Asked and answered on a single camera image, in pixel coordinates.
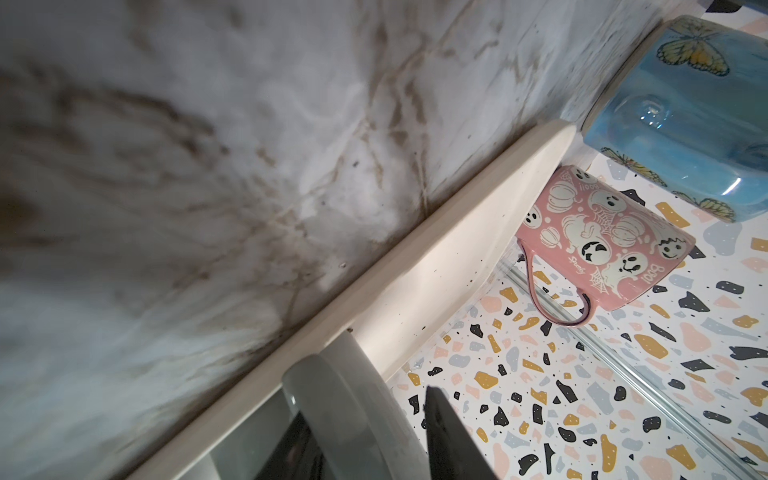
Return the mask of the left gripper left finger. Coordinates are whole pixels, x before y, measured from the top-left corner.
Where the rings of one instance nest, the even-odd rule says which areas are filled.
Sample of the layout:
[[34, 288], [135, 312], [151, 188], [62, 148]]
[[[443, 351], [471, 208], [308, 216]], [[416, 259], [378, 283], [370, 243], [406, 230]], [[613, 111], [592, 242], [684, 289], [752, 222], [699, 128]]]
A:
[[256, 480], [315, 480], [324, 477], [324, 455], [308, 422], [298, 413]]

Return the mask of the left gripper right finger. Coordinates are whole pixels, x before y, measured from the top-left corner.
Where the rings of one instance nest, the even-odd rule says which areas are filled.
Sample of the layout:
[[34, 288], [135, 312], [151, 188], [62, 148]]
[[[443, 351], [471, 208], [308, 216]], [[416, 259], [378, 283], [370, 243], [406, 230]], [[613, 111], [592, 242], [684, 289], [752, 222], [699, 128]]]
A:
[[440, 388], [426, 389], [425, 421], [432, 479], [497, 479]]

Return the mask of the grey handleless cup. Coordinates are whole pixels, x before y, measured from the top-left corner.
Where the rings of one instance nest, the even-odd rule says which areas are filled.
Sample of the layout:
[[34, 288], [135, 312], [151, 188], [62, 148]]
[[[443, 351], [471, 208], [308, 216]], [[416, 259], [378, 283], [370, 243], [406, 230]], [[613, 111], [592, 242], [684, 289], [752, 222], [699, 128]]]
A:
[[427, 479], [429, 461], [351, 334], [291, 366], [283, 384], [210, 453], [220, 479], [256, 479], [301, 413], [324, 455], [322, 479]]

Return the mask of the pink glass mug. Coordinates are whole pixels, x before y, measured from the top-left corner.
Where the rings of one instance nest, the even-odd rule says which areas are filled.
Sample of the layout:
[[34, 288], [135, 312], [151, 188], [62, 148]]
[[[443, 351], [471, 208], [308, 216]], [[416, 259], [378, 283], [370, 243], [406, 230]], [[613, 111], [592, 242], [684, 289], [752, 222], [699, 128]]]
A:
[[560, 166], [515, 235], [534, 275], [540, 258], [576, 288], [588, 323], [620, 309], [676, 269], [695, 247], [690, 234], [576, 166]]

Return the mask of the light blue yellow-inside mug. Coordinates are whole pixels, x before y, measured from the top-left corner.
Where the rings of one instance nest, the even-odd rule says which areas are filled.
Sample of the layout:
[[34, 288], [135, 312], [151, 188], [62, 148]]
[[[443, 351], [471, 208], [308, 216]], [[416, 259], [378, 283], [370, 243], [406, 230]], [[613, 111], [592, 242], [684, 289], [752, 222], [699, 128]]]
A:
[[630, 55], [585, 143], [726, 222], [767, 211], [767, 41], [682, 15]]

